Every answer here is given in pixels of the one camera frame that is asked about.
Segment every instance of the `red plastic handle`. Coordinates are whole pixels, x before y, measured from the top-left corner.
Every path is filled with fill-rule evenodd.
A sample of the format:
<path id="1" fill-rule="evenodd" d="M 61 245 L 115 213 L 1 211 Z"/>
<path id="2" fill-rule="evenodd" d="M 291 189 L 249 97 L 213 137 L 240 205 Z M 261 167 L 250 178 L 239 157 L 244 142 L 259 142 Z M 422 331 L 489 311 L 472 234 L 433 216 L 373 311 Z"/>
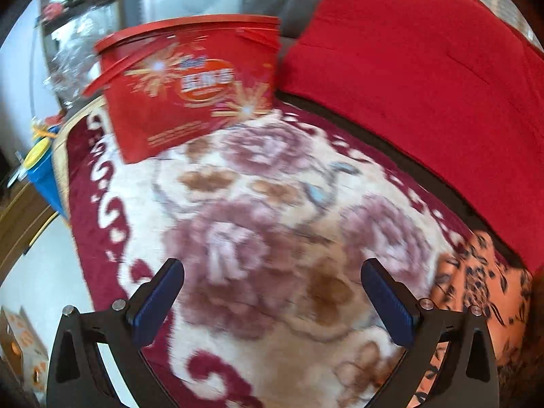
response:
<path id="1" fill-rule="evenodd" d="M 87 88 L 83 91 L 83 96 L 89 97 L 94 94 L 98 89 L 104 87 L 108 84 L 113 78 L 115 78 L 120 73 L 134 66 L 137 62 L 147 58 L 148 56 L 159 52 L 160 50 L 172 45 L 175 42 L 175 38 L 168 37 L 158 37 L 153 41 L 146 43 L 138 50 L 131 53 L 129 56 L 121 58 L 118 62 L 108 67 L 102 74 L 94 80 Z"/>
<path id="2" fill-rule="evenodd" d="M 276 38 L 276 41 L 274 41 L 270 37 L 261 34 L 257 30 L 240 28 L 240 29 L 237 29 L 236 33 L 238 34 L 238 36 L 242 38 L 255 41 L 256 43 L 260 43 L 264 46 L 274 49 L 276 52 L 281 48 L 277 38 Z"/>

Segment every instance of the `plastic bag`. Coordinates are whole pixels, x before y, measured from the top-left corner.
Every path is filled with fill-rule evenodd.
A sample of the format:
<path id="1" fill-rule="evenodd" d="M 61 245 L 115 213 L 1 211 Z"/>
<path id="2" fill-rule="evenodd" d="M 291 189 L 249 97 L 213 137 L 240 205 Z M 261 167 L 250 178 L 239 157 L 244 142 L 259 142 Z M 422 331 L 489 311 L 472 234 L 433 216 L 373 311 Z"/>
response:
<path id="1" fill-rule="evenodd" d="M 67 108 L 72 107 L 93 80 L 89 73 L 99 59 L 93 47 L 108 33 L 99 16 L 97 11 L 89 11 L 76 20 L 72 35 L 51 61 L 54 70 L 44 81 Z"/>

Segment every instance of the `blue container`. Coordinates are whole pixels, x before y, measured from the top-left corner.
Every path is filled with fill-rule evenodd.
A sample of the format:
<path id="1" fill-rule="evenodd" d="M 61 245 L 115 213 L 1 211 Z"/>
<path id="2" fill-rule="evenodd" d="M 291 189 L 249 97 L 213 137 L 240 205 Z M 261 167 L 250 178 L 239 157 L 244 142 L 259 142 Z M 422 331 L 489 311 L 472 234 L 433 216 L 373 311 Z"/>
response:
<path id="1" fill-rule="evenodd" d="M 34 184 L 36 190 L 39 191 L 51 207 L 66 218 L 61 198 L 59 197 L 59 190 L 56 187 L 51 153 L 51 148 L 48 148 L 47 152 L 44 153 L 38 162 L 30 169 L 27 169 L 28 179 Z"/>

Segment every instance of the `orange floral fabric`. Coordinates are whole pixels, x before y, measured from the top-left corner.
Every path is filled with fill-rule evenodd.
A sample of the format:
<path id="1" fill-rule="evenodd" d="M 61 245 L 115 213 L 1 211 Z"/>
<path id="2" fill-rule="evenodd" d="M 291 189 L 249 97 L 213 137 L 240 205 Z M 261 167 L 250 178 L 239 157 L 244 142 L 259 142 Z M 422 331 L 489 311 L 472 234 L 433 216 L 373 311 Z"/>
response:
<path id="1" fill-rule="evenodd" d="M 495 257 L 490 236 L 475 232 L 457 256 L 441 259 L 431 299 L 442 309 L 464 311 L 478 305 L 487 319 L 497 366 L 515 362 L 520 352 L 531 296 L 531 275 Z M 409 408 L 429 394 L 448 343 L 439 344 Z"/>

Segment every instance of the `white wall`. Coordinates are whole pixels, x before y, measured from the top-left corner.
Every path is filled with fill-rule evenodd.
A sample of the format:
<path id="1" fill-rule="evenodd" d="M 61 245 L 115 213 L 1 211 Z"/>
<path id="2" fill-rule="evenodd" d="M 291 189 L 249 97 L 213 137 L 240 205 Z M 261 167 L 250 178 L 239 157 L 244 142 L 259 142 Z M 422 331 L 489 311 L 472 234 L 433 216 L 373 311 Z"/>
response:
<path id="1" fill-rule="evenodd" d="M 0 48 L 0 148 L 15 163 L 15 150 L 23 155 L 32 147 L 29 91 L 32 35 L 39 14 L 39 0 L 33 0 Z M 41 34 L 37 32 L 34 55 L 34 104 L 38 118 L 56 115 L 60 109 L 54 94 L 45 88 L 48 77 Z"/>

